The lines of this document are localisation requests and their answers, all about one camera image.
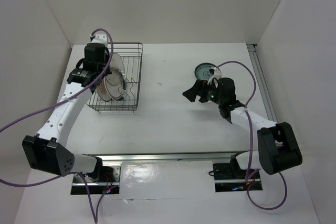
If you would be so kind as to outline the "clear round plate stand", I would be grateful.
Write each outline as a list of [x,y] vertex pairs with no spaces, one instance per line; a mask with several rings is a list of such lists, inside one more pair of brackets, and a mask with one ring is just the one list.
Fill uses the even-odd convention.
[[110,61],[110,72],[113,74],[119,74],[122,77],[125,75],[125,66],[118,53],[114,52],[112,55],[112,59]]

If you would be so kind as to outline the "small blue patterned plate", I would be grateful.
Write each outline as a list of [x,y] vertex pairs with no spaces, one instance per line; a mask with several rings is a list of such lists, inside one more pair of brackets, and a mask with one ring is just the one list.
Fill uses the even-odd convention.
[[212,67],[215,67],[215,65],[208,62],[199,64],[194,70],[195,78],[197,80],[208,81],[211,76],[209,69]]

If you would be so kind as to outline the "white plate orange sunburst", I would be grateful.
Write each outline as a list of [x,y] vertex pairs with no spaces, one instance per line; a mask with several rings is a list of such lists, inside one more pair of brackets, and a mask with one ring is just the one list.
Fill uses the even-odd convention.
[[100,99],[104,102],[109,102],[111,100],[103,81],[101,81],[100,84],[97,86],[96,92],[99,95]]

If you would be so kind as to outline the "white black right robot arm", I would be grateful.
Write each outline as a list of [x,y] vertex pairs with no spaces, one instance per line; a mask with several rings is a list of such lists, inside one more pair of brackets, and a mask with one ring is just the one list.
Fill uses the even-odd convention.
[[261,168],[273,175],[302,164],[302,154],[291,125],[268,120],[249,109],[237,100],[236,88],[231,78],[220,78],[208,84],[196,80],[194,85],[182,95],[190,102],[211,101],[218,105],[220,115],[229,123],[238,125],[257,140],[258,150],[253,152],[252,169]]

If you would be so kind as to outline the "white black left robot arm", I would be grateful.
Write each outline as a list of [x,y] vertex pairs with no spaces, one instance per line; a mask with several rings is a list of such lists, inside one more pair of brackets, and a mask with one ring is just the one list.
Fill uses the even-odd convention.
[[84,48],[84,57],[78,61],[67,78],[64,93],[44,126],[35,136],[25,136],[22,142],[32,169],[66,176],[85,173],[91,181],[103,177],[102,160],[96,156],[74,154],[66,145],[70,131],[86,102],[92,97],[108,66],[108,44],[91,42]]

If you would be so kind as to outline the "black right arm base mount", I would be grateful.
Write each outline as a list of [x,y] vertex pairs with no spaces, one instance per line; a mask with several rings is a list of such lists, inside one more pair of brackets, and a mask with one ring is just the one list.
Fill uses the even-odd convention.
[[249,186],[251,186],[250,190],[262,190],[263,188],[259,173],[246,182],[246,171],[234,164],[214,163],[213,169],[208,174],[214,178],[217,193],[247,191]]

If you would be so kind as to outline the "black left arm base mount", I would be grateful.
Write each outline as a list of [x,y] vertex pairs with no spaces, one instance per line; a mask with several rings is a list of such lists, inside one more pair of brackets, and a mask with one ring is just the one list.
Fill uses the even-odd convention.
[[[84,174],[91,195],[117,195],[120,192],[121,164],[109,165],[109,168],[99,178],[93,179]],[[79,175],[74,175],[71,184],[71,195],[86,195],[86,186]]]

